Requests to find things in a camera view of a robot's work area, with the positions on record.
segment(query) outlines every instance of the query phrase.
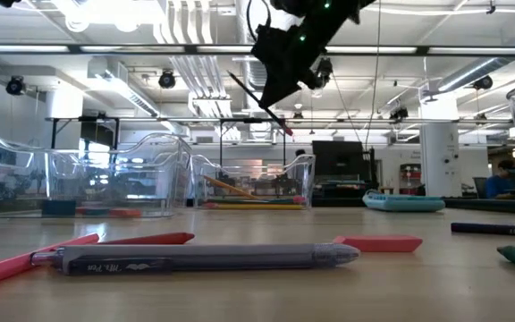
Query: gray marker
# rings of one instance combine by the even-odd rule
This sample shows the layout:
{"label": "gray marker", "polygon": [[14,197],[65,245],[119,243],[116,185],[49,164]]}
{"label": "gray marker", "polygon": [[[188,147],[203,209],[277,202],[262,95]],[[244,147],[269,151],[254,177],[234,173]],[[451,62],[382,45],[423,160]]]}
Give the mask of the gray marker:
{"label": "gray marker", "polygon": [[354,247],[335,244],[280,245],[85,245],[64,246],[31,256],[65,275],[111,275],[173,271],[325,268],[359,257]]}

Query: person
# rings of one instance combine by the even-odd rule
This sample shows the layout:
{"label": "person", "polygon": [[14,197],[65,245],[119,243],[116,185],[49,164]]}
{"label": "person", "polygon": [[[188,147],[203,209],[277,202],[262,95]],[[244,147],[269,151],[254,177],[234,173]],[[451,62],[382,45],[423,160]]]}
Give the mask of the person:
{"label": "person", "polygon": [[515,187],[514,182],[510,179],[510,174],[515,174],[514,162],[511,160],[503,160],[498,164],[498,174],[495,174],[486,180],[485,189],[488,199],[513,199],[514,196],[509,190]]}

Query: blue tray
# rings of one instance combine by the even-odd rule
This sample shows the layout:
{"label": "blue tray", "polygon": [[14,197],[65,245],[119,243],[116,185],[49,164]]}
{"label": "blue tray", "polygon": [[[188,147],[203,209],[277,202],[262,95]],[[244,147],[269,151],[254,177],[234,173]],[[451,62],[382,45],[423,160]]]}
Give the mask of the blue tray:
{"label": "blue tray", "polygon": [[445,207],[439,197],[386,195],[372,191],[363,196],[363,202],[371,209],[398,212],[434,212]]}

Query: wooden table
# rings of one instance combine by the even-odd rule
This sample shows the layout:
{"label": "wooden table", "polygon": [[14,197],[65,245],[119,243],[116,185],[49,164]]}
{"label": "wooden table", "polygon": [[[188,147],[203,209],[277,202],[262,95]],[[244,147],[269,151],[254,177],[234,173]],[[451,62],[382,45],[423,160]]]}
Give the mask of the wooden table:
{"label": "wooden table", "polygon": [[[0,219],[0,258],[86,233],[116,239],[183,230],[192,218]],[[515,321],[515,266],[495,250],[515,237],[451,234],[451,221],[515,223],[515,215],[198,212],[200,244],[330,242],[362,233],[425,241],[414,254],[363,254],[331,270],[68,277],[36,269],[0,283],[0,321]]]}

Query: computer monitor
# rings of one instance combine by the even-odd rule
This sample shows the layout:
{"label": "computer monitor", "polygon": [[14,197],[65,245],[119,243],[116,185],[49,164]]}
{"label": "computer monitor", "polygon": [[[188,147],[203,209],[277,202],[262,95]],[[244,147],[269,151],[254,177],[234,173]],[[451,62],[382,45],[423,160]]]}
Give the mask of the computer monitor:
{"label": "computer monitor", "polygon": [[316,176],[358,176],[359,180],[371,180],[370,162],[363,157],[361,142],[313,141],[312,146]]}

